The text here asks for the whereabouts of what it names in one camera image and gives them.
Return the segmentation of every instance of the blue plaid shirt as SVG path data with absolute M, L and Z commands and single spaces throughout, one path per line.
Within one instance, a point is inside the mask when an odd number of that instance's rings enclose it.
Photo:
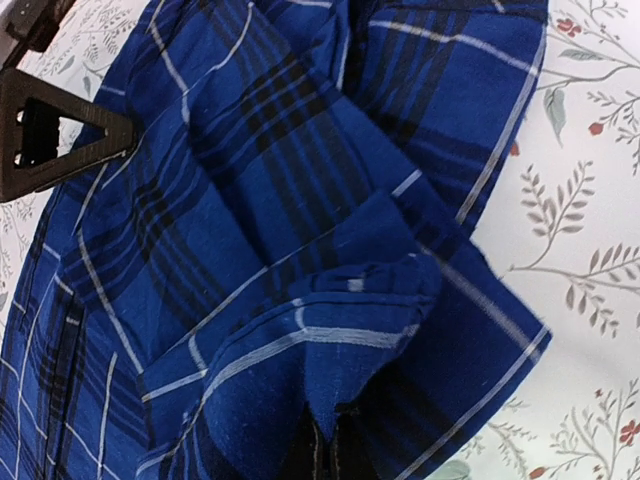
M 0 478 L 271 480 L 338 404 L 381 479 L 441 465 L 549 342 L 469 241 L 546 17 L 152 0 L 96 99 L 139 146 L 55 190 L 22 272 Z

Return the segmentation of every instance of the plaid fabric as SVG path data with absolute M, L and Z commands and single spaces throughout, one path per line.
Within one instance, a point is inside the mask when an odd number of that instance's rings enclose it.
M 441 465 L 549 341 L 469 241 L 546 7 L 152 0 L 97 97 L 139 147 L 22 272 L 0 478 L 273 479 L 340 404 L 381 479 Z

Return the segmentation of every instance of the fabric fold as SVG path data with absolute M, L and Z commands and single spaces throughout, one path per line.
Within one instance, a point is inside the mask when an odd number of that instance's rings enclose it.
M 54 192 L 7 327 L 23 477 L 268 480 L 346 403 L 379 477 L 421 479 L 537 363 L 469 235 L 546 3 L 355 3 L 149 4 L 97 98 L 140 144 Z

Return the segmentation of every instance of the dark fabric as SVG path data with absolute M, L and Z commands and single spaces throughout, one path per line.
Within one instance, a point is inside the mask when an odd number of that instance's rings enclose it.
M 343 404 L 381 479 L 441 465 L 549 341 L 469 241 L 546 8 L 152 0 L 96 98 L 140 145 L 22 272 L 0 475 L 271 480 Z
M 353 414 L 341 415 L 338 418 L 331 443 L 331 478 L 332 480 L 350 478 L 380 480 L 353 421 Z
M 309 409 L 305 408 L 276 480 L 324 480 L 325 450 L 322 432 Z

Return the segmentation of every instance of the branch print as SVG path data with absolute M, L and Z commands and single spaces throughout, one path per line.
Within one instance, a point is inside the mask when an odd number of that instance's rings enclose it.
M 550 18 L 549 40 L 561 46 L 559 58 L 566 63 L 566 70 L 543 68 L 551 81 L 541 82 L 544 106 L 557 140 L 562 146 L 562 131 L 567 123 L 565 109 L 566 91 L 573 85 L 597 85 L 587 92 L 587 98 L 605 111 L 588 125 L 592 136 L 607 130 L 615 132 L 615 142 L 631 148 L 632 171 L 636 175 L 640 167 L 640 96 L 632 88 L 612 94 L 606 92 L 608 80 L 622 73 L 636 75 L 630 86 L 640 81 L 640 58 L 623 43 L 609 24 L 616 19 L 625 19 L 629 10 L 613 0 L 567 0 L 572 8 L 556 10 Z M 577 74 L 577 62 L 597 64 L 600 74 L 583 76 Z
M 575 478 L 572 470 L 589 462 L 594 480 L 638 480 L 640 455 L 636 437 L 640 439 L 640 423 L 633 414 L 638 399 L 638 379 L 629 382 L 618 392 L 596 390 L 597 405 L 585 407 L 580 412 L 573 407 L 551 435 L 555 453 L 563 460 L 533 469 L 530 479 Z M 630 455 L 633 467 L 625 472 L 618 467 L 619 460 Z
M 547 189 L 533 166 L 521 178 L 524 182 L 521 204 L 527 210 L 534 235 L 545 240 L 540 255 L 531 263 L 512 266 L 511 272 L 544 273 L 563 277 L 567 281 L 564 303 L 571 311 L 588 318 L 591 327 L 599 327 L 601 335 L 618 335 L 619 320 L 607 305 L 607 290 L 619 290 L 640 297 L 640 246 L 618 243 L 596 249 L 588 267 L 582 272 L 544 265 L 544 260 L 560 235 L 570 235 L 584 228 L 585 210 L 595 195 L 592 184 L 595 176 L 589 173 L 592 162 L 578 162 L 572 175 L 555 189 Z

